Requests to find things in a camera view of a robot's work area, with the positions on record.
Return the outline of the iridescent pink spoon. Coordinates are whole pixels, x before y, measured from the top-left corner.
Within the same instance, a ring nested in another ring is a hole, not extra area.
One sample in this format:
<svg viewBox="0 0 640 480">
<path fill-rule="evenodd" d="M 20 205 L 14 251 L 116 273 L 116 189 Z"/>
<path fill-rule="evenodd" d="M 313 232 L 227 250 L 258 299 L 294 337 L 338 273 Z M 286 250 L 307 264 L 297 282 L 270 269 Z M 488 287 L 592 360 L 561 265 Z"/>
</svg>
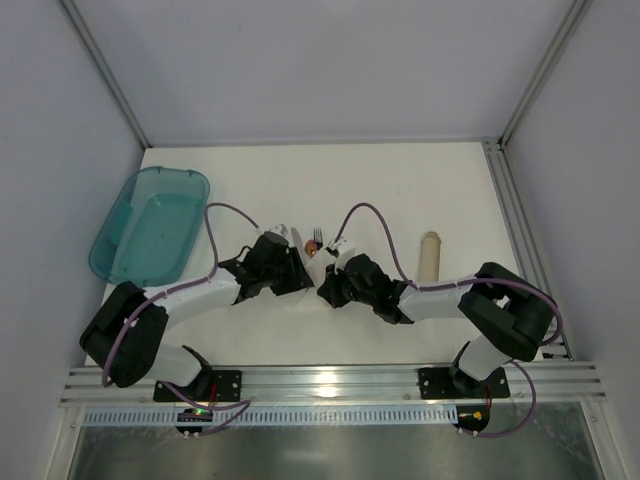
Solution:
<svg viewBox="0 0 640 480">
<path fill-rule="evenodd" d="M 313 257 L 320 250 L 320 246 L 314 240 L 308 240 L 304 245 L 304 251 L 309 257 Z"/>
</svg>

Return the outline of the silver table knife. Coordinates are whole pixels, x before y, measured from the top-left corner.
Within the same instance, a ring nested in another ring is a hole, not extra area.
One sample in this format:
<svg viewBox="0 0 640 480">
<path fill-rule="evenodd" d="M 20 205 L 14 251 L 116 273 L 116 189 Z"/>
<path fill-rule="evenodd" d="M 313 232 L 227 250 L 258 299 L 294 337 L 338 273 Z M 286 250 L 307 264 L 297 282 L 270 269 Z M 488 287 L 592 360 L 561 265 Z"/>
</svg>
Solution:
<svg viewBox="0 0 640 480">
<path fill-rule="evenodd" d="M 291 237 L 296 249 L 299 251 L 304 251 L 304 245 L 303 245 L 300 233 L 295 227 L 291 228 Z"/>
</svg>

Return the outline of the black fork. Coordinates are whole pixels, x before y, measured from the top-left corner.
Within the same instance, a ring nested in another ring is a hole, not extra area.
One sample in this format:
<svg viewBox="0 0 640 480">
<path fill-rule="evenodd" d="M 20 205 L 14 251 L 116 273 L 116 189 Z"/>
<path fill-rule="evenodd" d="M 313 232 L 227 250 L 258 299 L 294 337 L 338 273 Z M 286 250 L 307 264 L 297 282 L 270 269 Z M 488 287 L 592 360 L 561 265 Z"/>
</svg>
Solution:
<svg viewBox="0 0 640 480">
<path fill-rule="evenodd" d="M 323 235 L 322 229 L 320 227 L 316 227 L 313 229 L 313 241 L 318 248 L 323 246 Z"/>
</svg>

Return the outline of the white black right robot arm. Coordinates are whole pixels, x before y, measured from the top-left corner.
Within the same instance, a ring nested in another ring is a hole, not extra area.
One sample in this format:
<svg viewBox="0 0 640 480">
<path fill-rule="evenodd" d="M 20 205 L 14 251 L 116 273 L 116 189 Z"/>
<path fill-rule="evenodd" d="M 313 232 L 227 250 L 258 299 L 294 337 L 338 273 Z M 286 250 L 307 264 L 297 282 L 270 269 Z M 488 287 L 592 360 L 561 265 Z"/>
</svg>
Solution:
<svg viewBox="0 0 640 480">
<path fill-rule="evenodd" d="M 479 331 L 458 352 L 448 370 L 462 396 L 484 393 L 486 380 L 511 360 L 533 360 L 553 321 L 556 302 L 494 262 L 469 277 L 449 283 L 418 284 L 389 277 L 367 255 L 326 268 L 317 294 L 331 307 L 369 306 L 392 325 L 427 319 L 465 318 Z"/>
</svg>

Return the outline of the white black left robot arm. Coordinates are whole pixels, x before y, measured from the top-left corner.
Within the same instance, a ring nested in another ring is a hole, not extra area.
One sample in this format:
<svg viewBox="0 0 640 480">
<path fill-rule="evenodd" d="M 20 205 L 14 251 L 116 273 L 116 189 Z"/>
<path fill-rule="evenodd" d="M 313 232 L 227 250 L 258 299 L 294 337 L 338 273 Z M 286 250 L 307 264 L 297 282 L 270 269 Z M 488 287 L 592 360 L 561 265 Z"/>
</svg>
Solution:
<svg viewBox="0 0 640 480">
<path fill-rule="evenodd" d="M 148 289 L 130 281 L 117 285 L 79 345 L 102 368 L 106 385 L 127 388 L 153 379 L 198 395 L 211 366 L 191 347 L 165 344 L 168 329 L 208 310 L 252 299 L 264 289 L 281 296 L 312 286 L 298 250 L 268 231 L 242 258 L 218 263 L 203 278 Z"/>
</svg>

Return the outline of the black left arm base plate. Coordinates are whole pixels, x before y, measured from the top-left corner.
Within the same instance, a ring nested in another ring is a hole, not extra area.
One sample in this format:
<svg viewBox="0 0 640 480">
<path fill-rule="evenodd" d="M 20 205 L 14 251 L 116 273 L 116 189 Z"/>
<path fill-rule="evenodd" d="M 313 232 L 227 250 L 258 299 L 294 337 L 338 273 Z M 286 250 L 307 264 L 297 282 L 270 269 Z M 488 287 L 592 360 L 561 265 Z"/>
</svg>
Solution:
<svg viewBox="0 0 640 480">
<path fill-rule="evenodd" d="M 155 384 L 153 400 L 158 403 L 185 402 L 197 403 L 238 402 L 241 397 L 242 372 L 240 370 L 203 369 L 186 386 L 168 382 Z"/>
</svg>

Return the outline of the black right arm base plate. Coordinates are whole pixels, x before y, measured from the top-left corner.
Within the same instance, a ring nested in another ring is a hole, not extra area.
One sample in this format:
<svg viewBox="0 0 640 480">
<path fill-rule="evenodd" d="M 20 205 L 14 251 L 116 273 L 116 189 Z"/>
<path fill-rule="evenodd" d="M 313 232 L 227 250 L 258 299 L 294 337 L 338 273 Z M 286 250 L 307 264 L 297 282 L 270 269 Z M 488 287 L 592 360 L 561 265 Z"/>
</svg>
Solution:
<svg viewBox="0 0 640 480">
<path fill-rule="evenodd" d="M 424 367 L 417 370 L 420 396 L 423 400 L 506 399 L 510 388 L 502 367 L 485 380 L 475 380 L 450 367 Z"/>
</svg>

